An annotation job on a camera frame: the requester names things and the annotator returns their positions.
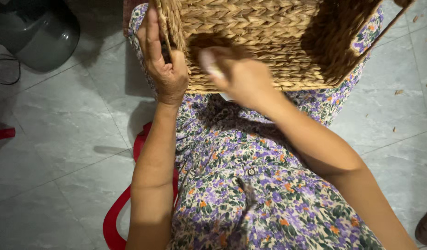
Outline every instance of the wrist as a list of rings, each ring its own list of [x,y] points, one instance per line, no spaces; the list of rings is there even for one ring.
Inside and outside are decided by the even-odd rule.
[[[279,92],[279,95],[267,99],[264,107],[265,109],[261,112],[274,122],[298,111],[294,104],[292,104],[282,92]]]
[[[181,102],[167,103],[167,102],[158,100],[157,111],[163,111],[165,113],[178,113],[180,106],[181,106]]]

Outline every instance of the floral dress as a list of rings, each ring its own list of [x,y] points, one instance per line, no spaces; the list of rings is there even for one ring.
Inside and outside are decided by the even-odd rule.
[[[146,9],[142,4],[133,10],[129,27],[141,62],[135,33]],[[378,9],[353,47],[369,47],[382,20]],[[329,126],[365,63],[339,88],[285,94]],[[146,78],[153,88],[147,73]],[[339,191],[308,169],[273,122],[218,94],[184,96],[175,166],[179,199],[168,249],[383,249]]]

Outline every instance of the basket handle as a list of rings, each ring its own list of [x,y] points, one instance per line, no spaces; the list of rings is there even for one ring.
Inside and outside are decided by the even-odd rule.
[[[416,0],[409,0],[409,3],[407,6],[403,7],[402,10],[396,15],[396,17],[388,24],[388,26],[380,33],[380,35],[374,40],[373,43],[371,43],[371,46],[367,48],[363,54],[359,56],[359,59],[362,59],[366,57],[366,55],[371,51],[372,48],[376,46],[376,44],[379,42],[379,40],[389,31],[389,29],[399,20],[399,18],[413,5],[413,3],[416,2]]]
[[[361,61],[363,61],[363,59],[366,58],[368,53],[371,52],[371,49],[376,46],[376,44],[379,42],[379,40],[389,31],[389,29],[399,20],[399,18],[411,7],[411,5],[413,5],[413,3],[416,2],[416,0],[407,0],[407,1],[408,1],[408,5],[402,8],[402,10],[388,24],[388,26],[382,31],[382,33],[380,33],[380,35],[374,40],[374,42],[371,43],[371,46],[368,47],[361,55],[358,56],[357,60],[355,60],[355,62],[351,65],[351,67],[343,74],[343,76],[340,78],[339,82],[334,86],[334,88],[337,88],[338,86],[340,86],[340,84],[343,83],[343,81],[350,75],[350,73],[354,70],[354,68]]]

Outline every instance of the woman's right hand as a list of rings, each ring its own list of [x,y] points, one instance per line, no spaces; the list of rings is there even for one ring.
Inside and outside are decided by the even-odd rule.
[[[223,47],[204,49],[200,58],[205,56],[223,72],[219,74],[212,67],[203,66],[211,81],[239,105],[264,113],[272,100],[284,99],[283,94],[273,88],[272,75],[265,64],[249,58],[237,59],[236,51]]]

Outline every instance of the red object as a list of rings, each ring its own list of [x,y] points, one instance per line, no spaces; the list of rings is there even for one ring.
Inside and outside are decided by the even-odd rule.
[[[13,127],[0,122],[0,140],[11,138],[16,135],[16,130]]]
[[[0,140],[5,138],[11,138],[16,135],[16,130],[14,128],[4,128],[0,129]]]
[[[139,153],[144,146],[145,139],[149,135],[152,122],[147,123],[142,127],[143,131],[136,136],[135,143],[133,144],[133,158],[135,162],[138,160]],[[173,170],[173,202],[178,195],[178,171]],[[110,250],[124,250],[126,248],[126,240],[124,240],[116,229],[116,219],[118,218],[119,212],[130,199],[130,185],[116,200],[110,210],[107,212],[102,224],[102,232],[104,234],[105,242]]]

